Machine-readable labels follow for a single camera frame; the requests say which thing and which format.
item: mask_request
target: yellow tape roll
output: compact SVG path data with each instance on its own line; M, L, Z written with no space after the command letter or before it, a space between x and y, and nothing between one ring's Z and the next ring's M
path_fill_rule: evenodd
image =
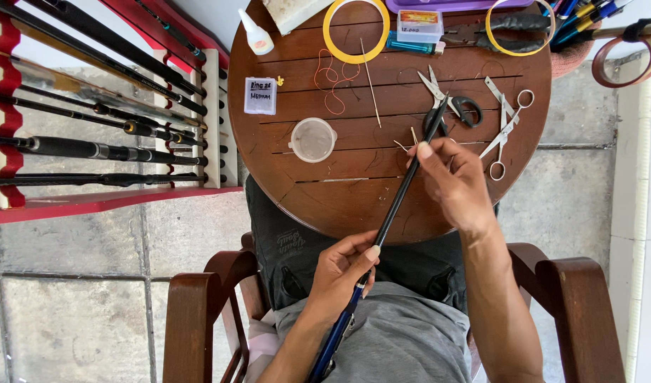
M347 53L339 50L330 38L330 22L332 21L332 15L337 12L339 7L343 6L344 4L351 3L352 1L364 1L366 3L374 5L375 8L380 11L380 14L382 15L382 36L380 37L380 42L377 43L375 48L373 48L370 52L366 52L365 56L367 60L370 61L374 59L375 56L379 55L380 52L382 52L382 49L385 48L385 44L387 43L387 36L389 36L389 12L387 11L387 7L380 0L337 0L332 3L332 5L330 5L330 9L328 9L327 13L325 14L325 18L323 19L323 39L325 40L325 46L327 46L330 53L332 53L332 55L334 57L337 57L340 61L349 64L363 64L365 62L363 55L347 55Z
M493 4L493 6L491 8L489 8L489 11L486 12L486 34L489 36L489 40L491 41L491 44L493 44L493 46L495 48L497 48L500 52L506 53L509 56L524 57L524 56L534 55L534 54L540 52L542 50L542 48L545 48L547 46L547 44L550 44L550 41L552 40L552 38L555 37L555 28L557 27L557 25L555 24L555 10L552 9L550 4L547 4L547 2L545 2L544 0L536 0L538 3L541 3L545 8L547 8L548 12L550 12L550 34L548 35L547 40L545 41L545 44L543 44L542 47L540 47L540 48L538 48L536 50L533 50L531 52L526 52L526 53L515 53L515 52L513 52L511 50L507 50L507 49L503 48L502 46L500 46L500 44L493 37L493 31L491 30L491 12L493 11L493 8L495 8L498 5L504 3L505 1L508 1L508 0L498 0L498 1L496 1L495 4Z

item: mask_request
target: concrete floor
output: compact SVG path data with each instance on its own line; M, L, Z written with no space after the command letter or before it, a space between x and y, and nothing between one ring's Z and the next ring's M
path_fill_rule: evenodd
M114 85L96 72L81 74ZM534 243L550 258L592 257L606 273L617 95L594 82L588 65L552 85L541 145L501 201L499 219L508 241ZM137 144L116 129L82 121L35 113L24 120L22 134ZM143 171L132 163L25 160L25 172ZM106 190L24 192L79 188ZM240 248L249 230L242 192L1 225L0 382L160 381L169 278L201 271L217 251ZM535 302L532 313L544 378L563 382L554 321ZM215 331L217 381L230 354L219 323Z

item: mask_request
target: white glue bottle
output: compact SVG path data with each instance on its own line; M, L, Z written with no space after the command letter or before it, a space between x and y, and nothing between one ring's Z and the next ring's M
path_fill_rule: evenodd
M252 48L255 55L266 55L274 48L271 36L260 28L242 8L238 8L240 20L242 20L247 32L247 44Z

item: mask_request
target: wooden chair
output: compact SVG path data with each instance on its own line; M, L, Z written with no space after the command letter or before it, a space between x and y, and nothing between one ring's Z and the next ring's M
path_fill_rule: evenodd
M203 273L177 274L169 283L163 383L212 379L212 326L221 314L231 362L221 382L242 382L249 361L236 300L236 285L250 318L270 309L254 257L252 233L240 251L220 251ZM561 362L568 383L625 382L616 326L604 273L590 258L550 260L529 243L508 244L515 278L526 303L531 298L555 318ZM472 377L481 360L468 335Z

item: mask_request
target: clear plastic cup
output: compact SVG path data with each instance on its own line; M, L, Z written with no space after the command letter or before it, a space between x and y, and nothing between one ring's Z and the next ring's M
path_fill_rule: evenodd
M292 139L287 144L300 160L320 162L325 160L335 147L337 133L330 124L316 117L301 120L292 130Z

